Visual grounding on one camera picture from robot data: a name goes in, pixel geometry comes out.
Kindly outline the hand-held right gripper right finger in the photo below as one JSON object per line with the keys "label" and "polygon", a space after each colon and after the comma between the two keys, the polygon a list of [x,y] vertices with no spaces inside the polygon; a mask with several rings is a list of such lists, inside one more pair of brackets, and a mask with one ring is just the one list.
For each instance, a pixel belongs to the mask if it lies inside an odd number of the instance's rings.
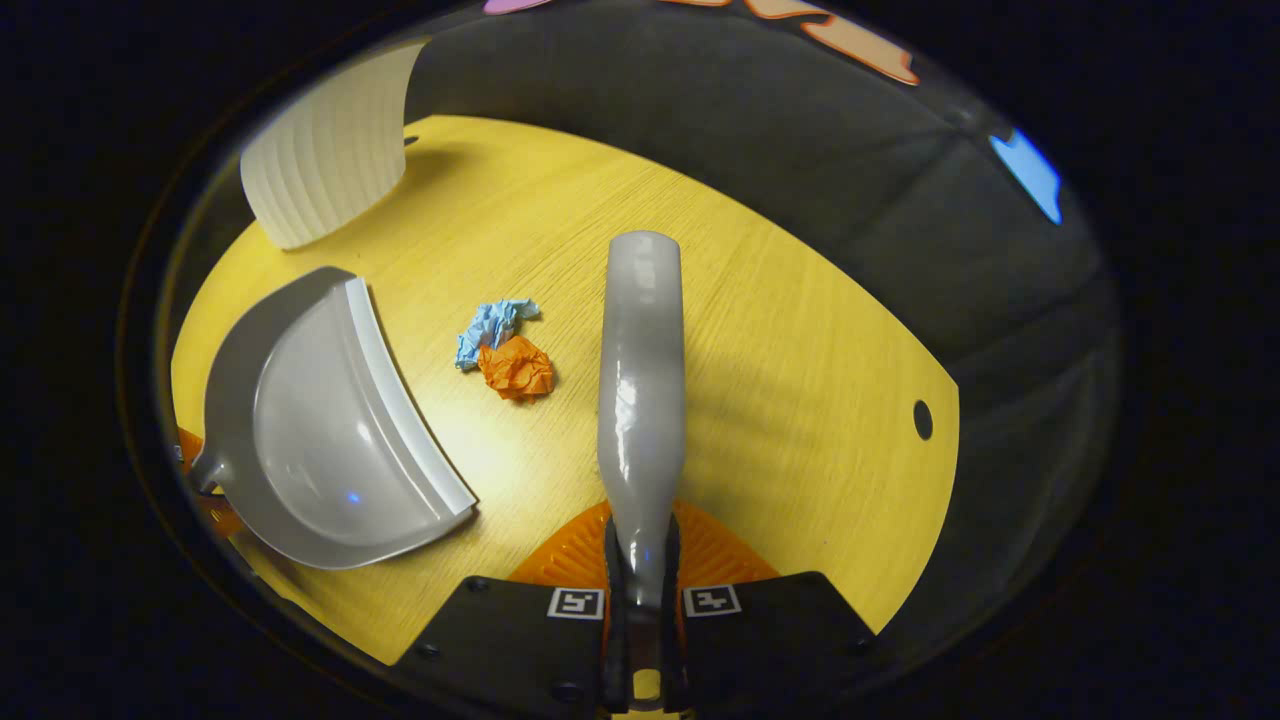
{"label": "hand-held right gripper right finger", "polygon": [[820,571],[783,574],[677,501],[671,712],[835,716],[879,676],[878,641]]}

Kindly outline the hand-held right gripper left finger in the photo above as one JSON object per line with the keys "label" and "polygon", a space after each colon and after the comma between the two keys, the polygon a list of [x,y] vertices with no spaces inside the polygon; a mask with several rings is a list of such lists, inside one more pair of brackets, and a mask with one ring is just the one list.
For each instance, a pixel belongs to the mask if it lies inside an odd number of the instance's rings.
{"label": "hand-held right gripper left finger", "polygon": [[607,712],[609,578],[599,502],[506,579],[471,575],[396,664],[396,679],[461,716]]}

